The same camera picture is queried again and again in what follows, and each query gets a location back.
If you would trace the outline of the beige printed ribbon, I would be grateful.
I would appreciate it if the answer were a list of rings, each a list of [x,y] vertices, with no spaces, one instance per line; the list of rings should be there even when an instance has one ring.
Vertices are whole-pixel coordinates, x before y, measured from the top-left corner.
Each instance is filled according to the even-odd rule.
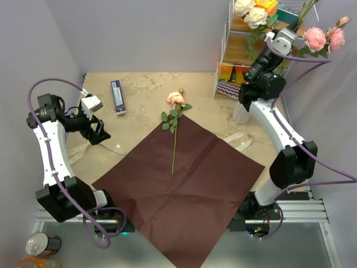
[[[228,143],[230,146],[234,147],[237,151],[242,152],[245,150],[247,147],[249,147],[253,141],[253,137],[250,134],[238,132],[235,133],[229,137],[226,137],[223,139],[224,142]],[[67,151],[67,155],[69,157],[69,162],[70,165],[74,164],[75,162],[79,161],[86,153],[88,147],[90,147],[91,144],[89,142],[77,146],[73,149],[70,149]],[[100,143],[100,146],[106,148],[109,151],[112,151],[118,155],[126,156],[128,151],[124,150],[121,148],[119,144],[116,144],[115,146],[109,146],[106,144]]]

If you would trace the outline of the white rose stem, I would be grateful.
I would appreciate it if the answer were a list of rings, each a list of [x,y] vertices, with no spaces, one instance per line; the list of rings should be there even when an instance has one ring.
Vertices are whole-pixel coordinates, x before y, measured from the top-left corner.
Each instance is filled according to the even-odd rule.
[[[272,28],[272,25],[277,21],[277,13],[269,17],[264,8],[255,6],[254,0],[237,0],[234,1],[234,14],[243,19],[244,23],[249,27],[250,34],[244,43],[247,50],[245,58],[254,60],[257,56],[255,44],[263,34],[263,31]]]

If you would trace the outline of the pink rose stem three blooms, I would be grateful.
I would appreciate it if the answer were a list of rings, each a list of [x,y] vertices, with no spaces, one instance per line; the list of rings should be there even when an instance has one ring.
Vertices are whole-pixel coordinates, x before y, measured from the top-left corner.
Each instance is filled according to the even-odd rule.
[[[294,46],[290,57],[328,60],[332,52],[339,51],[345,45],[344,28],[351,22],[348,16],[340,18],[336,26],[323,31],[318,27],[309,28],[303,34],[304,45],[301,48]]]

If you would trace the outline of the pink rose bouquet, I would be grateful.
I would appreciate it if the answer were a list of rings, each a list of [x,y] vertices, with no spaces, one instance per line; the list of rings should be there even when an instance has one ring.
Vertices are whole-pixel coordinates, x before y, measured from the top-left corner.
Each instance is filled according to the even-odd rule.
[[[166,101],[172,106],[172,109],[168,113],[162,112],[161,120],[162,130],[170,131],[173,134],[173,153],[171,166],[171,174],[173,174],[175,169],[178,122],[179,119],[184,115],[184,111],[190,110],[192,105],[186,102],[183,88],[170,93],[167,96]]]

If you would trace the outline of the pink rose stem two blooms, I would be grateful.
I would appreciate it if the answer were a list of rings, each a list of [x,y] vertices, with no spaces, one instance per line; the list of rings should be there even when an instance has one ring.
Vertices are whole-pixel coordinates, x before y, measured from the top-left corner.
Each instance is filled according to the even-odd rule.
[[[292,30],[293,32],[297,33],[297,30],[301,27],[303,24],[303,19],[306,17],[306,15],[309,13],[310,9],[318,2],[319,0],[308,0],[305,1],[304,4],[302,5],[302,8],[299,12],[298,19],[289,26],[289,29]]]

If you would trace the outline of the red wrapping paper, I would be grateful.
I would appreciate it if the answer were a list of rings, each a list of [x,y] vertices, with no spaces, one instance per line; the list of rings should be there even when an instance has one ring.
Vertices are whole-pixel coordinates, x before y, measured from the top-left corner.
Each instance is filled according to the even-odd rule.
[[[176,267],[200,267],[264,170],[183,116],[94,182]]]

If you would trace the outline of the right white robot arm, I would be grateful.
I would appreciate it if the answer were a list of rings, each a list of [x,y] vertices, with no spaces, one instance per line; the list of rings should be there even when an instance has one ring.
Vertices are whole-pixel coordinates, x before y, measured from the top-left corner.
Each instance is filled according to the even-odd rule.
[[[264,218],[278,196],[301,186],[315,170],[317,145],[297,134],[274,105],[286,85],[286,80],[274,73],[281,61],[265,48],[243,73],[239,103],[263,126],[277,151],[269,168],[269,179],[259,190],[250,192],[240,205],[238,213],[243,219]]]

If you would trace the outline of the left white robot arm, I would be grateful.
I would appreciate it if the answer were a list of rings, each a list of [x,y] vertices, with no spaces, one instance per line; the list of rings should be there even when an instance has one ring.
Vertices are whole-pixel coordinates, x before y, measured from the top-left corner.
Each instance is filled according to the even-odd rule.
[[[94,115],[102,108],[102,102],[88,94],[81,100],[78,112],[68,114],[64,100],[57,95],[45,94],[37,100],[39,108],[26,119],[40,145],[44,166],[44,187],[36,192],[37,201],[60,223],[80,214],[79,208],[95,209],[103,219],[112,218],[115,205],[109,193],[92,190],[75,176],[65,145],[68,132],[80,132],[91,145],[111,137],[104,122]]]

